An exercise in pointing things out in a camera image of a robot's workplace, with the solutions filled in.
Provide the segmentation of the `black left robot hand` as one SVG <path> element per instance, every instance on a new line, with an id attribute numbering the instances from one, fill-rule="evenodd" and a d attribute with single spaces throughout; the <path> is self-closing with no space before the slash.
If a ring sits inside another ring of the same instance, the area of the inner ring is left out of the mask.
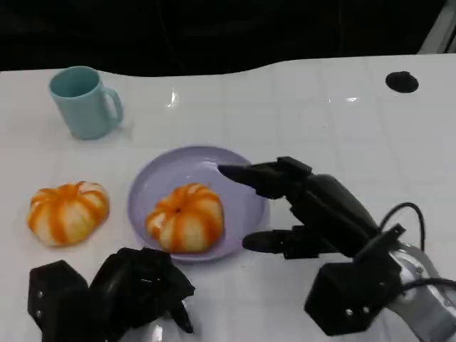
<path id="1" fill-rule="evenodd" d="M 89 292 L 91 341 L 119 341 L 164 316 L 185 333 L 195 332 L 183 304 L 195 287 L 166 252 L 119 249 L 103 262 Z"/>

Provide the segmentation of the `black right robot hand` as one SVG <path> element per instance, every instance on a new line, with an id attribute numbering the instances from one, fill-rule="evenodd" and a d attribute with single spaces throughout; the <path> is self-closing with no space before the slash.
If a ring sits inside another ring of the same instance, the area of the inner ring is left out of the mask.
<path id="1" fill-rule="evenodd" d="M 285 198 L 299 224 L 246 235 L 244 249 L 313 259 L 323 253 L 354 257 L 378 234 L 367 209 L 335 177 L 313 173 L 292 158 L 254 165 L 218 165 L 227 178 L 269 200 Z"/>

